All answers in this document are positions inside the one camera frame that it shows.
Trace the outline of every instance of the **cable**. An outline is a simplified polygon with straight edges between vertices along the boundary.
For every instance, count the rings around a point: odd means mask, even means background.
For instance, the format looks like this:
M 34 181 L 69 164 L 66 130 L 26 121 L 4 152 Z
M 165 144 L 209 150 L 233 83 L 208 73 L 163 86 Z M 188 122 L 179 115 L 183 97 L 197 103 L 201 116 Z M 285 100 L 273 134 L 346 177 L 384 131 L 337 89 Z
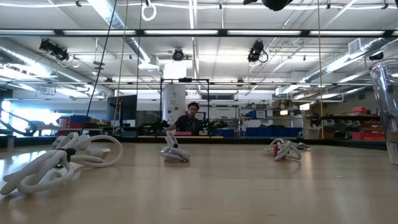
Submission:
M 299 150 L 292 144 L 291 141 L 284 141 L 281 138 L 274 139 L 268 147 L 265 147 L 264 150 L 270 154 L 275 156 L 275 161 L 280 160 L 283 157 L 288 159 L 301 160 L 301 153 Z M 290 151 L 294 151 L 297 156 L 292 156 Z
M 126 37 L 126 28 L 127 28 L 127 17 L 129 14 L 129 0 L 127 0 L 127 7 L 126 7 L 126 17 L 124 18 L 124 23 L 126 24 L 124 26 L 124 32 L 123 32 L 123 40 Z M 120 80 L 122 78 L 122 67 L 123 67 L 123 56 L 124 56 L 124 43 L 126 41 L 123 41 L 122 44 L 122 60 L 120 60 L 120 69 L 119 69 L 119 81 L 118 81 L 118 93 L 116 94 L 116 106 L 115 106 L 115 110 L 114 110 L 114 116 L 113 116 L 113 123 L 112 123 L 112 134 L 114 134 L 114 124 L 116 122 L 116 114 L 118 113 L 118 105 L 119 105 L 119 88 L 120 88 Z
M 80 134 L 83 134 L 83 131 L 84 131 L 84 129 L 85 129 L 85 124 L 86 124 L 86 122 L 87 122 L 88 113 L 90 112 L 91 103 L 93 102 L 93 97 L 94 97 L 95 89 L 96 89 L 96 87 L 97 87 L 98 78 L 100 77 L 101 68 L 102 68 L 102 64 L 103 64 L 104 56 L 105 56 L 106 45 L 108 44 L 109 33 L 111 32 L 112 22 L 113 22 L 113 17 L 114 17 L 114 12 L 116 11 L 116 4 L 117 4 L 117 3 L 118 3 L 118 0 L 115 0 L 115 2 L 114 2 L 114 7 L 113 7 L 113 11 L 112 11 L 112 18 L 111 18 L 111 21 L 110 21 L 110 23 L 109 23 L 108 33 L 106 34 L 106 39 L 105 39 L 105 44 L 104 44 L 104 49 L 103 49 L 103 51 L 102 51 L 101 63 L 99 64 L 98 74 L 97 74 L 97 77 L 96 77 L 96 80 L 95 80 L 95 84 L 94 84 L 94 88 L 93 88 L 93 93 L 91 94 L 90 100 L 89 100 L 89 102 L 88 102 L 87 113 L 86 113 L 85 121 L 83 122 L 83 126 L 81 127 L 81 132 L 80 132 Z
M 166 131 L 166 142 L 167 146 L 164 147 L 160 153 L 166 158 L 166 160 L 189 162 L 191 155 L 182 149 L 178 149 L 178 142 L 174 134 L 170 131 Z
M 105 150 L 98 148 L 87 149 L 92 141 L 99 139 L 110 140 L 116 144 L 118 156 L 115 159 L 105 162 L 101 158 L 104 156 Z M 53 148 L 54 150 L 48 151 L 34 159 L 21 170 L 5 175 L 3 180 L 6 184 L 0 190 L 0 194 L 7 195 L 15 189 L 24 194 L 32 194 L 55 188 L 72 180 L 75 175 L 75 170 L 70 162 L 90 167 L 107 167 L 115 164 L 123 156 L 121 143 L 114 137 L 104 135 L 89 137 L 87 135 L 79 136 L 78 133 L 71 133 L 68 136 L 58 137 L 53 143 Z M 75 155 L 77 151 L 84 151 L 86 155 Z M 43 177 L 54 167 L 64 167 L 67 172 L 63 175 L 60 172 L 51 172 L 49 174 L 50 181 L 41 182 Z
M 319 71 L 322 71 L 322 61 L 321 61 L 321 15 L 319 8 L 319 0 L 318 1 L 318 54 L 319 54 Z M 322 75 L 319 77 L 321 82 L 320 93 L 321 93 L 321 116 L 323 116 L 323 98 L 322 98 Z M 321 121 L 321 132 L 323 139 L 323 121 Z

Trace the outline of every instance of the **red container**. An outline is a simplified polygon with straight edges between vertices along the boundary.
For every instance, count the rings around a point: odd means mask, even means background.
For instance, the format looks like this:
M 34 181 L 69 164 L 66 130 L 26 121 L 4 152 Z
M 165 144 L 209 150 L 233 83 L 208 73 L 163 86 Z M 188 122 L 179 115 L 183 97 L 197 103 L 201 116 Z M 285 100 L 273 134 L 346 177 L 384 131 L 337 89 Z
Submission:
M 351 133 L 352 140 L 384 141 L 383 133 Z
M 360 106 L 353 108 L 353 112 L 366 113 L 366 107 Z

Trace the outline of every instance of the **blue bin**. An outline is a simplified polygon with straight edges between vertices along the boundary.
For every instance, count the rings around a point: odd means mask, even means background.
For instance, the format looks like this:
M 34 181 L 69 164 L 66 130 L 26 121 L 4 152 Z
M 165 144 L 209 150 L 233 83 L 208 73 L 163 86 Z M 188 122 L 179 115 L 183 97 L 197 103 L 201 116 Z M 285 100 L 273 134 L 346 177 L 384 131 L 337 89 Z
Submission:
M 216 129 L 213 131 L 214 135 L 221 135 L 221 130 L 220 129 Z
M 250 118 L 257 118 L 257 116 L 256 116 L 256 110 L 250 111 L 250 112 L 248 113 L 248 115 L 249 115 Z
M 273 137 L 289 137 L 289 128 L 272 127 Z
M 257 136 L 271 137 L 272 136 L 272 127 L 259 127 L 257 129 Z
M 247 137 L 256 137 L 258 128 L 246 128 Z
M 234 130 L 223 129 L 223 130 L 220 130 L 220 131 L 221 131 L 222 135 L 223 135 L 225 138 L 231 138 L 231 137 L 234 137 L 234 136 L 235 136 L 235 131 L 234 131 Z
M 302 128 L 289 128 L 289 137 L 298 137 L 302 130 Z

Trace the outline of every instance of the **spotlight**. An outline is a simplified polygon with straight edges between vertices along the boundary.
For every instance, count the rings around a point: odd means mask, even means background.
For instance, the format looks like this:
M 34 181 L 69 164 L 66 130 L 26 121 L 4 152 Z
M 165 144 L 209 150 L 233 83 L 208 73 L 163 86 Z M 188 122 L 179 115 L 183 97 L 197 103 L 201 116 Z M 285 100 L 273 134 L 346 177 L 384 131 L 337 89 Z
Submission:
M 184 59 L 184 53 L 182 52 L 182 49 L 175 49 L 172 58 L 176 62 L 182 61 Z
M 237 80 L 238 83 L 242 83 L 243 82 L 243 78 L 238 78 Z
M 59 45 L 54 46 L 51 55 L 53 55 L 57 60 L 61 62 L 66 62 L 69 60 L 68 49 L 61 48 Z
M 50 40 L 43 39 L 40 43 L 39 50 L 42 50 L 45 53 L 50 52 L 50 55 L 54 56 L 61 62 L 66 62 L 69 60 L 68 49 L 57 44 L 53 44 Z
M 251 63 L 257 61 L 261 63 L 266 63 L 268 61 L 268 54 L 264 51 L 264 44 L 261 40 L 256 40 L 253 47 L 250 49 L 248 61 Z
M 282 10 L 288 4 L 290 4 L 293 0 L 261 0 L 261 1 L 269 9 L 272 9 L 273 11 L 279 11 Z M 243 0 L 244 5 L 253 2 L 257 2 L 257 0 Z
M 380 52 L 380 53 L 378 53 L 376 55 L 370 56 L 369 60 L 374 61 L 374 60 L 381 60 L 383 58 L 384 58 L 384 54 L 383 54 L 383 52 Z

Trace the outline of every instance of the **pipe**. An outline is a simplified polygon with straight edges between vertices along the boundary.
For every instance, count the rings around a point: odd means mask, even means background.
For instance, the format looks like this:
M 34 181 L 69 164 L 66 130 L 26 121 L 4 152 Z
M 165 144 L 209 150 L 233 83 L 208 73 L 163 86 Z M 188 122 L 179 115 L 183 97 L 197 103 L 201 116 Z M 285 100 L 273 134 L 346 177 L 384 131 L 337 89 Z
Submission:
M 320 70 L 319 68 L 312 69 L 306 74 L 305 78 L 302 79 L 302 82 L 310 83 L 321 76 L 330 74 L 335 70 L 338 70 L 348 64 L 355 62 L 359 58 L 367 57 L 368 55 L 373 54 L 375 51 L 380 50 L 394 40 L 395 38 L 374 39 L 373 41 L 370 41 L 370 43 L 362 47 L 359 54 L 355 53 L 354 57 L 352 57 L 350 54 L 344 54 L 336 59 L 329 60 L 328 62 L 324 63 L 322 66 L 322 70 Z
M 112 12 L 114 10 L 115 0 L 87 0 L 97 11 L 97 13 L 105 20 L 106 23 L 111 22 Z M 118 10 L 115 9 L 112 24 L 112 29 L 125 29 L 126 25 L 122 21 Z M 150 57 L 144 52 L 144 50 L 139 46 L 138 42 L 132 37 L 125 37 L 123 40 L 131 48 L 131 50 L 139 57 L 141 63 L 149 63 Z
M 39 54 L 34 53 L 24 47 L 21 47 L 20 45 L 15 44 L 10 40 L 6 40 L 5 38 L 0 39 L 0 55 L 2 54 L 12 58 L 18 58 L 19 61 L 23 62 L 22 65 L 37 68 L 37 72 L 47 72 L 49 75 L 55 74 L 55 76 L 49 78 L 55 79 L 53 84 L 56 85 L 58 85 L 58 77 L 56 76 L 56 74 L 61 74 L 63 78 L 68 77 L 69 79 L 75 81 L 75 83 L 73 84 L 77 85 L 84 84 L 79 82 L 93 82 L 93 80 L 86 78 L 85 76 L 80 75 L 79 73 L 74 72 L 69 68 L 63 68 L 62 66 L 58 66 L 56 62 L 42 57 Z M 113 96 L 114 94 L 113 90 L 105 86 L 98 86 L 98 89 L 104 91 L 108 96 Z

